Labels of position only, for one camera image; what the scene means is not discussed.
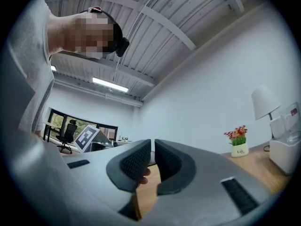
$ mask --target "glass panel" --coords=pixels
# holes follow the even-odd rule
[[[115,129],[109,129],[109,128],[105,128],[105,127],[100,127],[99,128],[103,134],[108,138],[112,138],[114,139],[115,138]]]
[[[52,118],[51,118],[51,123],[59,126],[60,128],[62,127],[62,123],[63,123],[64,117],[58,114],[53,113]],[[50,137],[53,139],[56,139],[56,136],[59,136],[59,133],[56,133],[54,131],[50,132]]]
[[[77,125],[77,129],[73,135],[73,138],[74,140],[79,136],[79,134],[86,128],[87,125],[91,125],[91,126],[94,126],[96,127],[96,124],[95,123],[92,123],[92,122],[87,122],[87,121],[82,121],[82,120],[79,120],[79,119],[75,119],[73,117],[70,117],[68,116],[67,117],[67,121],[66,121],[66,125],[65,125],[65,128],[64,128],[64,133],[66,132],[67,130],[67,126],[68,124],[70,123],[70,120],[75,120],[76,121],[76,125]]]

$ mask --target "table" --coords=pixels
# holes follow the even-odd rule
[[[45,130],[44,130],[44,136],[43,136],[43,140],[45,141],[46,139],[46,131],[47,131],[47,128],[48,128],[48,138],[47,138],[47,142],[49,142],[49,138],[50,138],[50,131],[51,131],[51,128],[58,128],[58,129],[61,129],[59,126],[56,126],[55,124],[51,124],[50,122],[43,122],[45,124]]]
[[[261,181],[272,194],[281,191],[290,177],[286,176],[270,159],[269,152],[265,152],[262,144],[250,148],[250,153],[244,157],[232,158],[231,153],[223,156],[240,166]],[[151,174],[147,176],[148,184],[140,185],[137,188],[137,198],[140,213],[146,214],[157,201],[157,185],[161,183],[160,172],[157,165],[150,166]]]
[[[119,146],[119,145],[129,144],[129,143],[132,143],[132,141],[127,141],[127,142],[124,142],[124,141],[117,141],[118,146]]]

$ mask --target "metal ceiling panel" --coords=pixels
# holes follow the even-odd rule
[[[134,0],[141,3],[141,7],[148,0]],[[55,16],[68,16],[81,12],[88,7],[100,6],[110,13],[120,25],[123,34],[130,40],[130,47],[120,60],[121,66],[128,66],[135,73],[139,72],[151,78],[158,78],[161,73],[172,70],[174,59],[180,53],[187,53],[187,46],[171,33],[162,24],[152,18],[141,14],[136,21],[139,11],[102,0],[60,0],[48,3]],[[183,31],[194,43],[197,43],[210,27],[232,10],[226,0],[150,0],[149,8],[159,12]],[[107,61],[117,64],[119,57],[116,53],[103,55]],[[142,80],[137,81],[126,73],[117,73],[95,64],[87,66],[84,61],[69,60],[64,57],[53,56],[52,64],[57,67],[57,72],[78,80],[91,82],[92,77],[106,81],[114,81],[121,86],[129,88],[129,94],[135,97],[145,96],[151,87]]]

